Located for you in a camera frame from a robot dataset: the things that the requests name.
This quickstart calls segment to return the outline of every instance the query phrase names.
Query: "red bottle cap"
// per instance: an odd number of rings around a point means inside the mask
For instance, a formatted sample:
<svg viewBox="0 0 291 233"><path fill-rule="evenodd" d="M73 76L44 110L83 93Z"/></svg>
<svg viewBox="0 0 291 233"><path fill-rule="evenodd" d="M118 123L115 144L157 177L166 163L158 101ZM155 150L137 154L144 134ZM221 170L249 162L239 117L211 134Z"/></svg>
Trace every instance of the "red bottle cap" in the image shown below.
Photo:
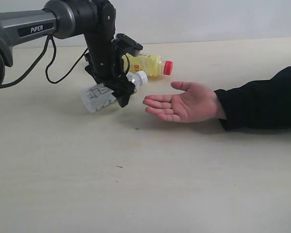
<svg viewBox="0 0 291 233"><path fill-rule="evenodd" d="M171 61L165 62L164 75L171 75L174 63Z"/></svg>

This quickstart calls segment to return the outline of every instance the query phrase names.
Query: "beige table surface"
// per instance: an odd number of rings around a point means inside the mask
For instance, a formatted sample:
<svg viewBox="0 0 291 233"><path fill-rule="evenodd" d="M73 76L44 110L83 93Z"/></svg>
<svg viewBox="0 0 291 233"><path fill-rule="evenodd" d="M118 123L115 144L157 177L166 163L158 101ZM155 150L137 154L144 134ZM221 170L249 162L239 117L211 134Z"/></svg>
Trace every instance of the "beige table surface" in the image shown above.
<svg viewBox="0 0 291 233"><path fill-rule="evenodd" d="M83 50L59 48L51 78ZM14 50L5 82L40 51ZM84 60L49 84L51 48L22 83L0 90L0 233L291 233L291 131L167 123L142 105L146 95L177 93L174 80L227 89L269 79L291 66L291 39L144 52L174 61L173 75L151 79L124 109L87 112L79 94L94 82Z"/></svg>

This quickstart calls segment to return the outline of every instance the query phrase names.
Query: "robotic arm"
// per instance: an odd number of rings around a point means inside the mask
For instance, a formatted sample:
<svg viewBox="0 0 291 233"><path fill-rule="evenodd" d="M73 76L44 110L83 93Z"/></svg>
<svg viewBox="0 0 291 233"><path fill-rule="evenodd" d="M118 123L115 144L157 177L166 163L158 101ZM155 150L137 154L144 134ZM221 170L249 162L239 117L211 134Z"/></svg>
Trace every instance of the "robotic arm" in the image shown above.
<svg viewBox="0 0 291 233"><path fill-rule="evenodd" d="M5 66L13 66L13 46L44 36L54 43L53 36L66 39L83 34L91 59L87 69L125 107L135 86L126 77L122 56L138 56L143 47L124 34L114 37L115 17L108 0L49 0L42 10L0 13L0 89L14 85L2 85Z"/></svg>

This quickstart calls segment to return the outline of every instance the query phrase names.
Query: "white wall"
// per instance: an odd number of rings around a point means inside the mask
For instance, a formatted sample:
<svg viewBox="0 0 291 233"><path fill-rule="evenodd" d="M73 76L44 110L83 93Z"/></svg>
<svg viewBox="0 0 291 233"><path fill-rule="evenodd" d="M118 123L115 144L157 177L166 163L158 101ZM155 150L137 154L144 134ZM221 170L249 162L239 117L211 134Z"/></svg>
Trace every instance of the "white wall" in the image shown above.
<svg viewBox="0 0 291 233"><path fill-rule="evenodd" d="M0 12L41 9L45 2L0 0ZM291 0L111 2L117 8L117 32L126 33L144 44L291 36ZM43 42L38 40L23 46L41 46ZM83 37L78 36L59 41L57 45L85 43Z"/></svg>

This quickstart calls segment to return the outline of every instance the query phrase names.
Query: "yellow bottle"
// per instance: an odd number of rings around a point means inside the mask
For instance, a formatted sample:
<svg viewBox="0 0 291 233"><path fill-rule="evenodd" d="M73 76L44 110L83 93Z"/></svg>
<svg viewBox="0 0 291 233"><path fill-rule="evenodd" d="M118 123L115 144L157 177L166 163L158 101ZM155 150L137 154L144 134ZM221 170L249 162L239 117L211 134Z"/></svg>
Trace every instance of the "yellow bottle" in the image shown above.
<svg viewBox="0 0 291 233"><path fill-rule="evenodd" d="M159 55L150 55L147 53L141 53L139 56L134 57L127 54L129 58L130 67L129 71L136 73L143 70L149 77L158 77L161 74L171 75L173 69L173 62L163 61ZM127 58L123 56L124 68L127 69Z"/></svg>

